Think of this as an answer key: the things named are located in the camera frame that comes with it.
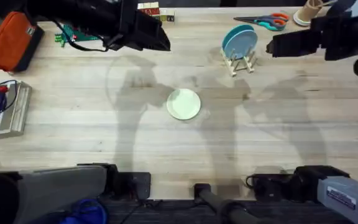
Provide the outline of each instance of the green circuit board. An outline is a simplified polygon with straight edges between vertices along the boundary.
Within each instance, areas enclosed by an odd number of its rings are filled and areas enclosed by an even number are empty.
[[[72,29],[68,25],[63,25],[63,29],[66,31],[68,36],[72,39],[74,35],[76,35],[75,41],[87,41],[87,40],[99,40],[97,37],[92,35],[86,35],[78,30]],[[67,43],[66,36],[63,33],[55,34],[55,42],[59,42],[61,47],[65,46]]]

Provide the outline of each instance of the white plate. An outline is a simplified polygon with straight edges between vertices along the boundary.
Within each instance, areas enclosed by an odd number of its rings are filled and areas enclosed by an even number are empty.
[[[176,119],[194,118],[201,109],[201,100],[197,93],[189,89],[177,89],[167,99],[167,110]]]

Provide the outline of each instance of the teal scissor handle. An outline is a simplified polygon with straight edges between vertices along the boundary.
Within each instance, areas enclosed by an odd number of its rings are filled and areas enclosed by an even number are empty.
[[[268,22],[258,22],[258,21],[255,21],[255,22],[257,22],[258,25],[263,26],[263,27],[266,27],[266,29],[271,30],[271,31],[280,31],[280,30],[283,30],[283,29],[284,29],[284,27],[282,27],[281,29],[279,29],[279,28],[277,28],[277,27],[275,27],[275,26],[271,26],[270,23],[268,23]]]

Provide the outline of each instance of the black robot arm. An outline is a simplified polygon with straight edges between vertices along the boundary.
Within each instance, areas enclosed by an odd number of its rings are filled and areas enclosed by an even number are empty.
[[[136,0],[21,0],[0,1],[0,16],[24,11],[31,20],[42,16],[103,39],[108,49],[126,46],[136,50],[170,50],[162,23],[137,10]]]

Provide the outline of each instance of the orange pouch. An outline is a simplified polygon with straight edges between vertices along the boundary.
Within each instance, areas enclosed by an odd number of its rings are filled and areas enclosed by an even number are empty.
[[[44,31],[32,26],[22,12],[10,12],[0,25],[0,69],[21,72],[41,41]]]

